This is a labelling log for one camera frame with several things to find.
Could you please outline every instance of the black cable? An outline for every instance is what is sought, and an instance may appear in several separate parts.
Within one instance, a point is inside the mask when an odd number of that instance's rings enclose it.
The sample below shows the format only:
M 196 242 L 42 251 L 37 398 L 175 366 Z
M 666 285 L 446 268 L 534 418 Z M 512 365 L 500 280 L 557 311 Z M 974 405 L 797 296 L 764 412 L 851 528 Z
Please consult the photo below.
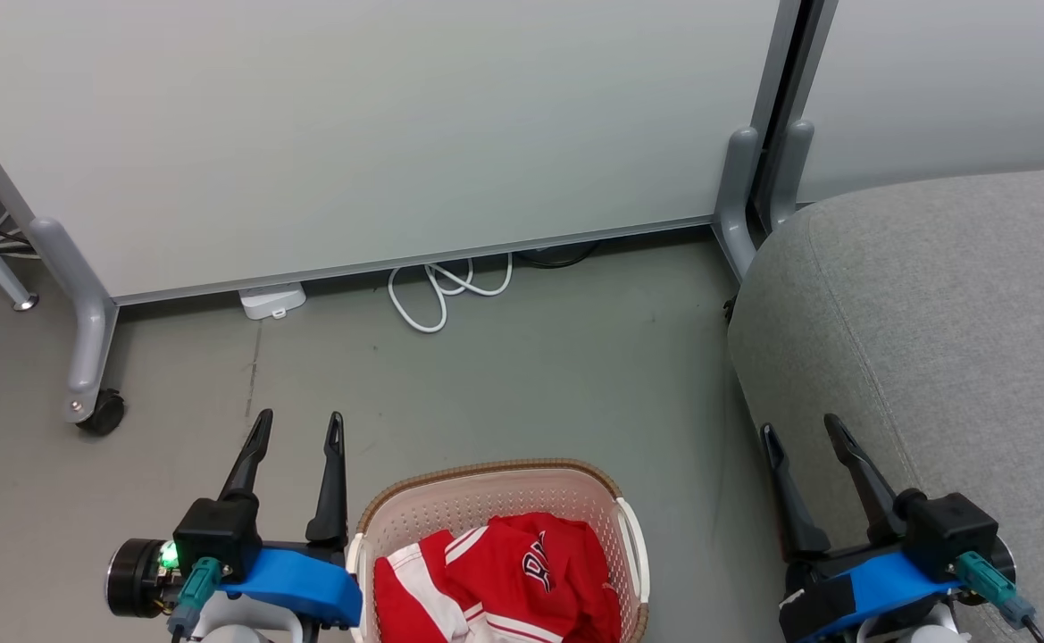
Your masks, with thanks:
M 590 259 L 591 254 L 594 253 L 594 251 L 596 251 L 596 248 L 598 247 L 600 247 L 600 241 L 595 241 L 595 243 L 590 245 L 590 247 L 586 248 L 584 253 L 578 254 L 577 257 L 574 257 L 573 259 L 567 261 L 554 261 L 554 262 L 541 261 L 538 259 L 533 259 L 532 257 L 527 257 L 525 253 L 514 253 L 514 257 L 518 257 L 518 259 L 521 259 L 522 261 L 528 263 L 529 265 L 532 265 L 532 267 L 535 268 L 542 268 L 542 269 L 568 268 L 575 263 L 582 263 L 584 260 Z
M 1034 640 L 1037 640 L 1037 643 L 1044 643 L 1044 634 L 1041 634 L 1033 617 L 1023 617 L 1022 624 L 1025 626 L 1025 629 L 1028 629 L 1028 635 L 1033 636 Z
M 9 239 L 10 241 L 18 241 L 19 244 L 28 245 L 28 239 L 25 239 L 24 237 L 15 237 L 13 235 L 9 235 L 9 233 L 7 232 L 0 231 L 0 237 L 2 237 L 3 239 Z
M 0 248 L 0 254 L 21 254 L 21 253 L 32 253 L 37 252 L 30 244 L 25 244 L 20 248 Z

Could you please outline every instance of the red jersey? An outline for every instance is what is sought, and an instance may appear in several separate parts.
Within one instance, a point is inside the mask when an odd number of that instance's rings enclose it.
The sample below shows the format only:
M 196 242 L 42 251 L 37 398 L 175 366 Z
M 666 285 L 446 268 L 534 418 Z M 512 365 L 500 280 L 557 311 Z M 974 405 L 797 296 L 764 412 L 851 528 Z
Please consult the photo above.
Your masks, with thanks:
M 375 562 L 383 643 L 620 643 L 620 604 L 586 522 L 496 517 Z

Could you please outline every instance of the laundry basket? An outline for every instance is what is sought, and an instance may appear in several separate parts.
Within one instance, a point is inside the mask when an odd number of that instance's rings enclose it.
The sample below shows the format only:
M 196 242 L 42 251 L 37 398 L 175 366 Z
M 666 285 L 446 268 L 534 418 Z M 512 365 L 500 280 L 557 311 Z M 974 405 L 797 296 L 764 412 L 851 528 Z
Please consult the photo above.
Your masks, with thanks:
M 372 584 L 375 559 L 440 529 L 458 534 L 493 517 L 530 511 L 582 521 L 595 530 L 621 603 L 622 643 L 639 642 L 648 625 L 648 553 L 618 485 L 580 460 L 508 460 L 400 481 L 362 511 L 347 553 L 347 571 L 362 590 L 362 618 L 351 629 L 355 643 L 381 642 Z

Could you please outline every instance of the whiteboard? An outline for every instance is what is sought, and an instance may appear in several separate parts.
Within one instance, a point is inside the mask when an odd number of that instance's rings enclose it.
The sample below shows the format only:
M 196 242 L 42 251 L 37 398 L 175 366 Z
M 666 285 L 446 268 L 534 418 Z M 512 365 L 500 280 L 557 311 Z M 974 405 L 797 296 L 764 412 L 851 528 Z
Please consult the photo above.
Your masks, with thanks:
M 0 0 L 0 164 L 115 297 L 708 216 L 779 0 Z
M 800 203 L 1044 168 L 1044 0 L 839 0 L 803 118 Z

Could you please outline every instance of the black wheel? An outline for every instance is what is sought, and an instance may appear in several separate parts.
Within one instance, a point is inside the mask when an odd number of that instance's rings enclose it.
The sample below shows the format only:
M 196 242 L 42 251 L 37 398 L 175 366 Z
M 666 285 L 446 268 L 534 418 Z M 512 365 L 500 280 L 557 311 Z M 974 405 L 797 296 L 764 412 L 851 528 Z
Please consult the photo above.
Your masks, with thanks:
M 101 389 L 96 395 L 96 405 L 93 406 L 93 414 L 89 415 L 77 427 L 89 431 L 93 435 L 105 436 L 120 426 L 120 421 L 125 416 L 125 399 L 120 397 L 117 389 Z

